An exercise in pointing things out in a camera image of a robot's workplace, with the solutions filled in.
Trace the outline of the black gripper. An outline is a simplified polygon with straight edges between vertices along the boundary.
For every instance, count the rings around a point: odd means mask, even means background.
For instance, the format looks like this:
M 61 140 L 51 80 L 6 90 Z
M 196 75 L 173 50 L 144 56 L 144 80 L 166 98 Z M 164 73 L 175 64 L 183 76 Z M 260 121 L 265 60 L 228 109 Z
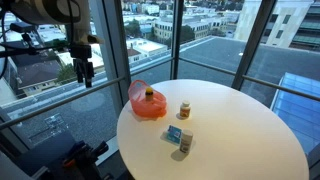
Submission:
M 86 88 L 91 88 L 94 77 L 93 63 L 88 61 L 92 57 L 91 46 L 73 44 L 70 46 L 70 55 L 78 83 L 85 82 Z

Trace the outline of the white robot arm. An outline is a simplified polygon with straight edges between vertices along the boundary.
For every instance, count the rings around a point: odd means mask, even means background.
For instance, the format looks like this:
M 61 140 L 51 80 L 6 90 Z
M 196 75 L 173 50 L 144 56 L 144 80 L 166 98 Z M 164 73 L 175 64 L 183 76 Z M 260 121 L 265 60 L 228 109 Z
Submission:
M 32 25 L 69 25 L 69 52 L 79 83 L 92 86 L 91 45 L 103 41 L 91 33 L 89 0 L 0 0 L 1 16 L 11 12 Z

